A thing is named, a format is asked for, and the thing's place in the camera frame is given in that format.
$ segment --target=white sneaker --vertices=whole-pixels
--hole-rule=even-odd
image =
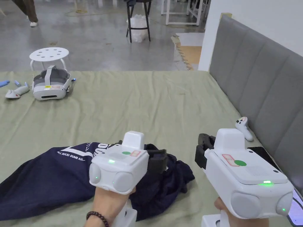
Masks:
[[[33,27],[37,27],[38,26],[38,23],[36,22],[31,22],[30,26],[33,28]]]

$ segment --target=hand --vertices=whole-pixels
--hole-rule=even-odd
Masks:
[[[215,201],[215,207],[227,213],[230,227],[269,227],[268,218],[264,219],[240,219],[233,216],[219,197]]]
[[[120,213],[123,206],[127,202],[129,195],[121,195],[96,187],[92,211],[96,211],[103,215],[108,221],[109,225],[112,225],[116,216]],[[96,224],[98,222],[100,223],[100,226],[102,221],[96,216],[90,216],[85,226],[98,226]]]

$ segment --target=person's leg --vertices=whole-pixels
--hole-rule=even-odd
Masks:
[[[13,3],[15,3],[15,4],[19,7],[19,9],[20,9],[25,15],[27,15],[27,13],[26,13],[26,6],[25,6],[23,0],[12,0],[12,1],[13,1]]]
[[[30,22],[38,22],[38,18],[36,15],[34,0],[23,0],[26,6],[26,13],[28,15],[28,19]]]

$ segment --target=plastic bag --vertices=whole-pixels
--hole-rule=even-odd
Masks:
[[[131,18],[132,28],[146,28],[146,18],[143,15],[136,14]],[[147,29],[145,30],[132,30],[132,41],[141,43],[148,36]]]

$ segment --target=gray floor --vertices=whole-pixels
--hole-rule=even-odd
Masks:
[[[69,70],[185,70],[173,61],[176,32],[203,32],[199,27],[165,26],[160,0],[153,0],[150,12],[151,42],[130,43],[126,38],[126,4],[118,0],[88,0],[89,14],[76,14],[73,0],[35,0],[39,26],[31,28],[26,16],[11,0],[0,0],[0,71],[28,71],[29,54],[37,49],[57,46],[70,51]],[[186,11],[186,3],[173,3],[173,10]],[[134,15],[143,14],[136,4]],[[189,16],[171,16],[172,21],[195,21]]]

